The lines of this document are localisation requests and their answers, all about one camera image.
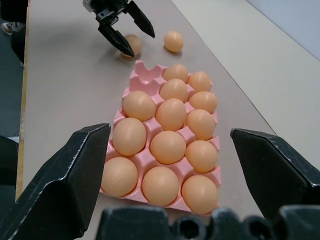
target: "brown egg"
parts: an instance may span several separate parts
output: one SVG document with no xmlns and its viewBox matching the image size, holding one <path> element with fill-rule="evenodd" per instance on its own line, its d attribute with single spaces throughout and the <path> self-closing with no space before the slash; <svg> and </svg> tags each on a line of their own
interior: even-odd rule
<svg viewBox="0 0 320 240">
<path fill-rule="evenodd" d="M 138 53 L 140 53 L 141 41 L 136 35 L 128 34 L 128 35 L 125 35 L 124 38 L 128 41 L 134 55 L 137 55 Z M 121 55 L 127 58 L 132 58 L 131 56 L 124 54 L 123 52 L 121 52 Z"/>
<path fill-rule="evenodd" d="M 185 125 L 190 128 L 197 140 L 209 140 L 216 128 L 214 118 L 202 109 L 190 112 L 186 117 Z"/>
<path fill-rule="evenodd" d="M 146 121 L 156 113 L 154 100 L 143 91 L 130 92 L 123 99 L 123 110 L 129 118 Z"/>
<path fill-rule="evenodd" d="M 216 148 L 203 140 L 190 143 L 185 150 L 185 157 L 197 173 L 211 171 L 218 161 Z"/>
<path fill-rule="evenodd" d="M 209 76 L 204 71 L 196 71 L 188 80 L 188 84 L 198 92 L 210 92 L 211 82 Z"/>
<path fill-rule="evenodd" d="M 150 152 L 159 163 L 173 164 L 184 157 L 186 142 L 177 132 L 163 131 L 152 139 Z"/>
<path fill-rule="evenodd" d="M 164 35 L 164 46 L 171 52 L 178 53 L 184 47 L 184 37 L 177 31 L 169 31 Z"/>
<path fill-rule="evenodd" d="M 121 120 L 112 134 L 113 146 L 123 156 L 132 156 L 140 152 L 146 144 L 146 139 L 145 126 L 132 117 Z"/>
<path fill-rule="evenodd" d="M 197 214 L 211 212 L 218 203 L 218 189 L 206 176 L 189 177 L 182 186 L 181 195 L 187 206 Z"/>
<path fill-rule="evenodd" d="M 142 191 L 151 204 L 168 205 L 176 199 L 179 192 L 177 175 L 167 167 L 154 167 L 145 174 Z"/>
<path fill-rule="evenodd" d="M 104 164 L 101 187 L 113 197 L 130 193 L 138 182 L 138 170 L 125 157 L 114 157 Z"/>
<path fill-rule="evenodd" d="M 163 130 L 178 131 L 184 125 L 186 116 L 187 110 L 184 103 L 177 98 L 171 98 L 160 105 L 155 119 Z"/>
<path fill-rule="evenodd" d="M 171 79 L 181 79 L 186 83 L 188 81 L 188 70 L 182 64 L 173 65 L 164 71 L 162 77 L 166 81 Z"/>
<path fill-rule="evenodd" d="M 217 108 L 218 99 L 212 92 L 200 91 L 190 97 L 189 103 L 194 109 L 203 109 L 213 114 Z"/>
<path fill-rule="evenodd" d="M 163 85 L 159 94 L 164 100 L 179 99 L 185 102 L 188 97 L 188 88 L 184 81 L 174 78 Z"/>
</svg>

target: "pink egg tray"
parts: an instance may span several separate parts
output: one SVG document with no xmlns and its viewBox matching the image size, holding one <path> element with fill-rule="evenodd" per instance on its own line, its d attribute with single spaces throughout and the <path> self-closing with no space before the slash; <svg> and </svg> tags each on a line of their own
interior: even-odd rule
<svg viewBox="0 0 320 240">
<path fill-rule="evenodd" d="M 158 109 L 159 106 L 164 102 L 164 100 L 159 95 L 159 92 L 162 86 L 167 82 L 162 78 L 162 75 L 167 68 L 168 67 L 166 66 L 156 65 L 152 69 L 147 69 L 143 61 L 137 60 L 135 62 L 135 70 L 133 70 L 130 75 L 129 87 L 127 87 L 124 90 L 122 101 L 124 97 L 128 95 L 130 92 L 143 91 L 147 93 L 149 96 L 151 96 L 151 98 L 154 100 L 156 104 L 156 109 Z M 188 100 L 195 93 L 195 91 L 189 84 L 187 84 L 187 89 L 188 89 L 188 97 L 184 105 L 185 105 L 187 114 L 189 114 L 191 111 L 194 110 L 194 108 L 190 105 Z M 212 114 L 212 117 L 215 121 L 215 124 L 217 124 L 218 123 L 217 113 L 214 112 Z M 127 116 L 121 107 L 121 109 L 118 110 L 115 114 L 115 118 L 113 121 L 113 129 L 121 120 L 125 118 L 127 118 Z M 211 171 L 206 173 L 198 173 L 194 171 L 194 168 L 189 164 L 188 160 L 185 157 L 183 157 L 180 161 L 173 164 L 162 164 L 158 162 L 150 153 L 149 146 L 153 137 L 156 136 L 158 133 L 162 132 L 163 129 L 154 117 L 142 123 L 146 129 L 146 135 L 147 135 L 146 144 L 144 148 L 137 154 L 131 157 L 126 157 L 135 164 L 138 170 L 138 181 L 135 188 L 129 194 L 122 197 L 118 197 L 118 198 L 134 200 L 134 201 L 152 205 L 144 197 L 144 194 L 142 192 L 142 180 L 145 174 L 150 169 L 158 166 L 163 166 L 173 170 L 176 176 L 178 177 L 178 180 L 180 183 L 178 196 L 172 203 L 164 206 L 164 208 L 172 208 L 172 209 L 192 212 L 181 196 L 181 187 L 184 181 L 193 175 L 203 175 L 211 179 L 216 185 L 216 187 L 219 188 L 219 186 L 221 185 L 220 166 L 216 165 Z M 181 129 L 179 129 L 176 132 L 179 133 L 184 138 L 186 146 L 188 146 L 190 143 L 196 140 L 194 133 L 189 129 L 188 126 L 183 126 Z M 212 136 L 212 138 L 209 139 L 207 142 L 211 143 L 216 148 L 217 152 L 219 151 L 220 145 L 219 145 L 218 136 Z M 115 157 L 123 157 L 123 156 L 115 150 L 115 148 L 113 147 L 113 142 L 111 138 L 108 142 L 105 162 Z M 104 192 L 102 188 L 100 188 L 100 192 L 105 195 L 108 195 L 106 192 Z"/>
</svg>

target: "table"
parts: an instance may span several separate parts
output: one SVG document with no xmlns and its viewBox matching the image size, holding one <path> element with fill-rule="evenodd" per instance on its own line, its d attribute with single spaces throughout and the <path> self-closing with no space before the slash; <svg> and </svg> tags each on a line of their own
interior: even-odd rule
<svg viewBox="0 0 320 240">
<path fill-rule="evenodd" d="M 144 34 L 124 14 L 114 28 L 123 35 L 135 34 L 141 39 L 141 56 L 137 59 L 145 61 L 149 68 L 182 63 L 191 73 L 203 70 L 209 74 L 212 90 L 219 99 L 215 132 L 220 137 L 221 149 L 219 202 L 234 209 L 240 217 L 260 215 L 246 186 L 230 130 L 245 128 L 273 134 L 272 129 L 170 0 L 136 0 L 136 3 L 152 22 L 156 38 Z M 23 189 L 74 131 L 111 123 L 120 106 L 135 61 L 122 58 L 97 28 L 95 15 L 87 12 L 80 0 L 31 2 L 21 128 L 24 147 L 21 145 L 19 158 L 19 165 L 23 164 Z M 170 54 L 163 48 L 163 36 L 170 30 L 184 36 L 182 54 Z M 82 239 L 94 239 L 104 208 L 132 204 L 137 202 L 99 195 Z M 171 220 L 190 214 L 172 209 L 167 212 Z"/>
</svg>

